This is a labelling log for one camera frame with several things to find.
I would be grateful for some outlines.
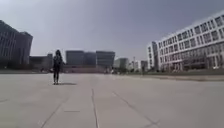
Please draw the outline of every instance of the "sky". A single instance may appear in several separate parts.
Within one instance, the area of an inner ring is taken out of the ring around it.
[[[31,55],[110,50],[146,60],[146,46],[224,9],[223,0],[0,0],[0,20],[33,35]]]

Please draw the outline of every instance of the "tall building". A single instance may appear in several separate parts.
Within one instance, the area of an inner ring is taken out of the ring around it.
[[[114,61],[114,68],[129,69],[129,59],[119,58]]]
[[[157,70],[158,65],[158,48],[156,42],[150,42],[147,46],[148,69]]]
[[[71,66],[83,66],[84,65],[84,51],[71,50],[66,51],[66,64]]]
[[[85,52],[84,65],[87,67],[95,67],[96,66],[96,53],[95,52]]]
[[[157,41],[159,67],[164,70],[224,66],[224,11]]]
[[[0,63],[2,65],[13,61],[17,33],[17,30],[0,20]]]
[[[30,49],[33,36],[27,32],[20,32],[16,35],[16,50],[14,59],[19,64],[29,64]]]
[[[0,63],[28,64],[33,37],[0,20]]]
[[[96,51],[96,64],[99,67],[111,68],[114,64],[115,52]]]

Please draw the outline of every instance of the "paved plaza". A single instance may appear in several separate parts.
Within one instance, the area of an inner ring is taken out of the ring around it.
[[[0,75],[0,128],[223,128],[224,82]]]

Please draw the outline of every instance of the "pedestrian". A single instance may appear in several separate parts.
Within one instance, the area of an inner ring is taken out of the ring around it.
[[[54,64],[53,64],[54,84],[58,84],[59,72],[60,72],[61,65],[62,65],[62,56],[61,56],[61,52],[59,50],[57,50],[55,52],[55,56],[54,56],[53,62],[54,62]]]

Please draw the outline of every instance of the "distant building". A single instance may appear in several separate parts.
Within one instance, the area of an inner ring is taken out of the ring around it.
[[[66,64],[76,67],[83,66],[84,57],[85,57],[84,51],[80,50],[66,51]]]
[[[53,55],[48,54],[47,56],[30,56],[29,58],[30,65],[34,69],[44,69],[50,70],[53,66]]]
[[[96,53],[95,52],[84,53],[84,66],[96,67]]]
[[[147,71],[147,69],[148,69],[148,61],[140,60],[140,61],[137,61],[137,62],[138,62],[138,70],[142,71],[142,69],[144,68],[144,70]]]
[[[99,67],[111,68],[114,64],[115,52],[96,51],[96,64]]]
[[[158,48],[156,42],[150,42],[147,46],[148,66],[147,68],[158,70]]]
[[[32,39],[27,32],[18,32],[0,20],[0,65],[29,64]]]
[[[114,61],[114,68],[129,69],[129,59],[119,58]]]

